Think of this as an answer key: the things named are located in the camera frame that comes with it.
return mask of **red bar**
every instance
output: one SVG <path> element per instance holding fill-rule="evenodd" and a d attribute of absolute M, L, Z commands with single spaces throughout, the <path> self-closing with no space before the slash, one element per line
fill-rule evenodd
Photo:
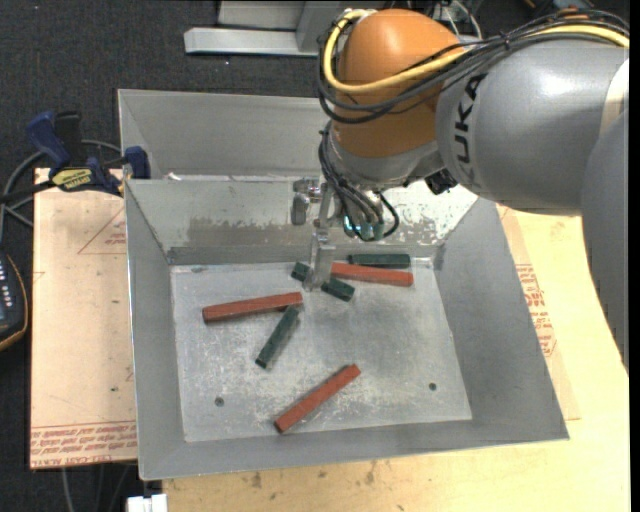
<path fill-rule="evenodd" d="M 307 414 L 329 400 L 329 398 L 349 384 L 358 375 L 360 375 L 360 368 L 352 364 L 331 377 L 321 387 L 309 393 L 274 422 L 278 432 L 282 434 L 289 430 Z"/>
<path fill-rule="evenodd" d="M 283 311 L 287 306 L 300 305 L 302 305 L 302 294 L 300 292 L 283 293 L 282 295 L 269 295 L 268 297 L 207 306 L 202 309 L 202 318 L 205 323 L 217 322 L 219 320 L 253 315 L 254 313 Z"/>
<path fill-rule="evenodd" d="M 353 279 L 354 281 L 390 284 L 392 286 L 411 286 L 413 284 L 411 272 L 350 265 L 349 263 L 334 263 L 331 266 L 331 275 L 339 279 Z"/>

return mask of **cardboard sheet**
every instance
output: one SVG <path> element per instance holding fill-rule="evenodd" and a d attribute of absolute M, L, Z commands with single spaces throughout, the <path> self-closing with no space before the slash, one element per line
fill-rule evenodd
<path fill-rule="evenodd" d="M 503 225 L 565 419 L 579 417 L 516 215 Z M 136 458 L 124 205 L 38 194 L 34 214 L 33 469 Z"/>

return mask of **green bar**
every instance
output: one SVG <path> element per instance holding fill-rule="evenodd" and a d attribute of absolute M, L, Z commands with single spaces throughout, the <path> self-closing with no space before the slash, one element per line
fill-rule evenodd
<path fill-rule="evenodd" d="M 334 297 L 337 297 L 338 299 L 345 302 L 349 302 L 351 300 L 351 297 L 353 297 L 353 293 L 356 291 L 353 286 L 339 281 L 335 277 L 332 277 L 326 283 L 322 283 L 320 289 L 323 292 L 326 292 L 329 295 L 333 295 Z"/>
<path fill-rule="evenodd" d="M 295 306 L 289 306 L 285 310 L 275 330 L 271 333 L 271 336 L 269 336 L 269 340 L 265 346 L 262 347 L 258 359 L 256 359 L 258 366 L 265 369 L 271 366 L 272 359 L 279 349 L 284 347 L 284 343 L 289 339 L 291 331 L 297 325 L 299 312 Z"/>
<path fill-rule="evenodd" d="M 311 270 L 311 267 L 305 265 L 304 263 L 297 262 L 295 267 L 293 267 L 291 277 L 297 279 L 298 281 L 304 282 L 304 280 L 307 278 L 309 270 Z M 348 285 L 343 281 L 339 281 L 335 277 L 330 278 L 326 283 L 322 283 L 320 289 L 323 292 L 328 293 L 329 295 L 333 295 L 334 297 L 337 297 L 338 299 L 345 302 L 349 302 L 351 300 L 351 297 L 353 297 L 354 292 L 356 291 L 353 286 Z"/>
<path fill-rule="evenodd" d="M 293 272 L 291 272 L 291 277 L 297 279 L 298 281 L 304 282 L 307 278 L 307 274 L 309 273 L 311 267 L 308 267 L 304 263 L 297 262 L 296 266 L 293 267 Z"/>
<path fill-rule="evenodd" d="M 351 254 L 349 263 L 378 268 L 409 268 L 411 257 L 408 254 Z"/>

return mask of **gray metal tray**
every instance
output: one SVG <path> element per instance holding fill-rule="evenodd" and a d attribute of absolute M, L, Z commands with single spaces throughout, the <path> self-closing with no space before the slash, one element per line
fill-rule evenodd
<path fill-rule="evenodd" d="M 139 96 L 144 108 L 136 104 Z M 187 96 L 193 112 L 209 109 L 213 115 L 220 101 L 229 105 L 227 97 Z M 159 104 L 151 108 L 143 93 L 127 96 L 129 121 L 142 119 L 139 112 L 147 108 L 153 115 L 146 118 L 154 122 L 162 112 L 180 110 L 179 94 L 154 97 Z M 232 103 L 247 103 L 241 109 L 246 112 L 261 101 Z M 269 108 L 292 107 L 284 98 L 265 102 Z M 305 104 L 301 111 L 310 108 Z M 232 111 L 225 115 L 233 120 Z M 131 133 L 144 134 L 138 140 L 150 153 L 165 155 L 158 144 L 189 140 L 171 133 L 171 123 L 165 126 L 169 133 L 162 133 L 161 142 L 144 123 Z M 277 313 L 205 325 L 203 306 L 302 290 L 289 274 L 295 261 L 309 255 L 311 228 L 288 222 L 290 181 L 308 175 L 307 164 L 285 172 L 286 179 L 268 176 L 270 171 L 256 178 L 248 175 L 257 166 L 238 158 L 226 158 L 233 167 L 227 177 L 218 169 L 212 170 L 215 179 L 127 183 L 142 478 L 567 437 L 495 207 L 459 191 L 437 199 L 426 188 L 416 196 L 412 187 L 405 197 L 396 192 L 403 227 L 386 244 L 332 233 L 338 258 L 372 247 L 408 252 L 415 285 L 353 283 L 350 303 L 304 292 L 300 325 L 271 371 L 253 361 Z M 172 170 L 159 166 L 156 175 Z M 351 363 L 362 370 L 356 381 L 290 433 L 276 432 L 272 422 L 279 414 Z"/>

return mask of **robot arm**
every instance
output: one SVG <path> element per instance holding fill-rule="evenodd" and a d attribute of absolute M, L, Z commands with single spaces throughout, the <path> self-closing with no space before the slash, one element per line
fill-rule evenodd
<path fill-rule="evenodd" d="M 584 190 L 598 173 L 585 170 L 628 104 L 628 48 L 626 24 L 600 11 L 567 10 L 470 43 L 413 11 L 345 12 L 319 59 L 331 118 L 319 157 L 325 206 L 335 208 L 321 212 L 310 285 L 328 277 L 326 226 L 365 242 L 391 236 L 399 220 L 384 191 L 418 180 L 434 193 L 459 183 L 515 209 L 590 218 Z M 602 172 L 616 167 L 622 204 L 626 162 Z M 616 222 L 626 226 L 626 211 Z"/>

